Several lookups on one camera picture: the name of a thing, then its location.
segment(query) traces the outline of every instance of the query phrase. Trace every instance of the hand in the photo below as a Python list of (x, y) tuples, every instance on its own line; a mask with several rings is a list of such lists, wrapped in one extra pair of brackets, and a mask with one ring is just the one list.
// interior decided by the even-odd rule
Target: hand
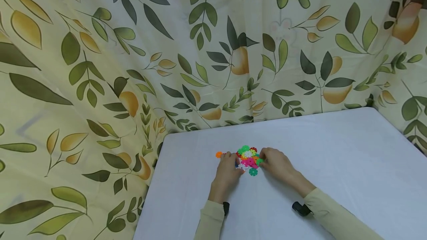
[(302, 197), (306, 197), (316, 187), (293, 166), (287, 156), (277, 149), (265, 147), (259, 153), (265, 161), (259, 165), (273, 177), (294, 188)]
[(235, 165), (239, 164), (239, 158), (235, 153), (227, 152), (221, 155), (216, 170), (216, 176), (211, 184), (211, 192), (208, 200), (222, 204), (226, 201), (230, 189), (236, 185), (240, 176), (244, 173), (242, 169), (236, 169)]

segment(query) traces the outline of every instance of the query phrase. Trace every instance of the beige sleeve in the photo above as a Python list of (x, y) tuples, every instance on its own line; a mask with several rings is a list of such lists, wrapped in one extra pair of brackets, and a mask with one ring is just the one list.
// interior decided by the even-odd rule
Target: beige sleeve
[(313, 190), (304, 200), (315, 219), (337, 240), (383, 239), (320, 189)]
[(200, 210), (200, 221), (194, 240), (219, 240), (223, 220), (223, 205), (206, 201), (205, 207)]

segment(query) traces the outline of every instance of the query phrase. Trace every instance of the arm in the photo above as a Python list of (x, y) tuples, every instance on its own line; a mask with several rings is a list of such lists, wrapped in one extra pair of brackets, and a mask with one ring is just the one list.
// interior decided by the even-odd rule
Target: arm
[(376, 232), (295, 170), (287, 156), (279, 150), (263, 148), (260, 157), (266, 160), (260, 166), (298, 192), (304, 198), (306, 206), (313, 212), (315, 219), (335, 239), (382, 240)]
[(219, 240), (224, 220), (222, 203), (227, 201), (228, 192), (244, 173), (243, 170), (236, 169), (234, 166), (236, 163), (239, 163), (239, 159), (235, 153), (222, 154), (208, 200), (205, 207), (200, 210), (200, 221), (194, 240)]

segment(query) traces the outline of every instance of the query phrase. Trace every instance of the leaf-patterned curtain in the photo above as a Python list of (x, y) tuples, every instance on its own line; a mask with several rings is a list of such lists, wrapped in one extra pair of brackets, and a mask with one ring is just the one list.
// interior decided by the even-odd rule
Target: leaf-patterned curtain
[(132, 239), (168, 133), (373, 106), (427, 152), (426, 0), (0, 7), (4, 239)]

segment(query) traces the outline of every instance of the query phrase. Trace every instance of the white table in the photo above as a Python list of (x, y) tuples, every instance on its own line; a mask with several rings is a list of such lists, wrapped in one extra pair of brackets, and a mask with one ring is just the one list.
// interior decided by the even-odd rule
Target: white table
[[(426, 239), (427, 158), (372, 108), (169, 134), (134, 240), (190, 240), (208, 197), (217, 151), (274, 147), (296, 169), (387, 240)], [(259, 169), (228, 202), (222, 239), (333, 239), (292, 209), (302, 199)]]

